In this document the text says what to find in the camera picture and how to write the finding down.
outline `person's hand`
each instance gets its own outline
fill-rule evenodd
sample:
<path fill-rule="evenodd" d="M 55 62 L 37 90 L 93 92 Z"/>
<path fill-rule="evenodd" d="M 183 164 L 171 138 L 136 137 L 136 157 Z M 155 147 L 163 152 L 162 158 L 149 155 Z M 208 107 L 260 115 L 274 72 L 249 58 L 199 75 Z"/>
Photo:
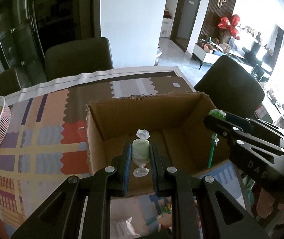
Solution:
<path fill-rule="evenodd" d="M 275 202 L 274 197 L 262 188 L 256 206 L 257 213 L 262 218 L 266 218 L 270 213 L 272 213 L 274 202 Z M 278 209 L 284 212 L 284 204 L 282 203 L 278 204 Z M 283 223 L 284 223 L 284 214 L 278 221 L 279 225 Z"/>

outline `black chair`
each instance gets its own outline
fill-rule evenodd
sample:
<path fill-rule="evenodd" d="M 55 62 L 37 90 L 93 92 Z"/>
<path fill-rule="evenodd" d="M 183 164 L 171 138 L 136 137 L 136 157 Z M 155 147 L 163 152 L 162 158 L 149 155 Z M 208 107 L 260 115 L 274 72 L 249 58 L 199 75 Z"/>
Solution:
<path fill-rule="evenodd" d="M 228 56 L 221 56 L 194 88 L 209 95 L 218 109 L 243 118 L 252 117 L 264 99 L 255 79 Z"/>
<path fill-rule="evenodd" d="M 104 37 L 70 41 L 50 47 L 45 55 L 48 81 L 84 72 L 113 69 L 109 40 Z"/>
<path fill-rule="evenodd" d="M 7 96 L 29 86 L 31 84 L 22 69 L 10 68 L 0 73 L 0 96 Z"/>

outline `balloon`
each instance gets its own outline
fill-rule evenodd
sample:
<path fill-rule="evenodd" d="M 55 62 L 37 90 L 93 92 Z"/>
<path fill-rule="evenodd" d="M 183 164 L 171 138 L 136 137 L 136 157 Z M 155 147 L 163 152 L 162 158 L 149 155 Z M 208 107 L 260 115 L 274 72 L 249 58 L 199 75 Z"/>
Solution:
<path fill-rule="evenodd" d="M 240 17 L 237 14 L 232 16 L 231 26 L 236 26 L 240 22 Z"/>
<path fill-rule="evenodd" d="M 219 28 L 227 29 L 231 26 L 231 23 L 229 22 L 229 19 L 227 17 L 221 18 L 221 22 L 218 24 Z"/>
<path fill-rule="evenodd" d="M 234 27 L 234 26 L 231 26 L 229 28 L 229 31 L 231 32 L 232 36 L 237 39 L 237 40 L 240 40 L 240 33 L 238 32 L 238 30 Z"/>

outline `gray door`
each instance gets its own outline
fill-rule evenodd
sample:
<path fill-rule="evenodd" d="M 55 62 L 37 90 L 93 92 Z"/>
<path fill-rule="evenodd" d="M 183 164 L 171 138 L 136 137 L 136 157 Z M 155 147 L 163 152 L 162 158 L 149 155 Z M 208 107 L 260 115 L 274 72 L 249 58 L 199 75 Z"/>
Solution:
<path fill-rule="evenodd" d="M 190 35 L 194 26 L 195 15 L 198 10 L 200 0 L 185 0 L 182 8 L 181 20 L 177 32 L 177 42 L 183 47 L 187 47 Z"/>

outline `glass door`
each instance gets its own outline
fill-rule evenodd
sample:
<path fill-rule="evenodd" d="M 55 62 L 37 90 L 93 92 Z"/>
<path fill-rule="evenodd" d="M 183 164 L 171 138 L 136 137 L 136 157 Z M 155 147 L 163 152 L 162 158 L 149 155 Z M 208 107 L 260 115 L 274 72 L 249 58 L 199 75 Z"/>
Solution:
<path fill-rule="evenodd" d="M 33 0 L 0 0 L 2 51 L 8 66 L 24 71 L 31 85 L 46 81 L 33 12 Z"/>

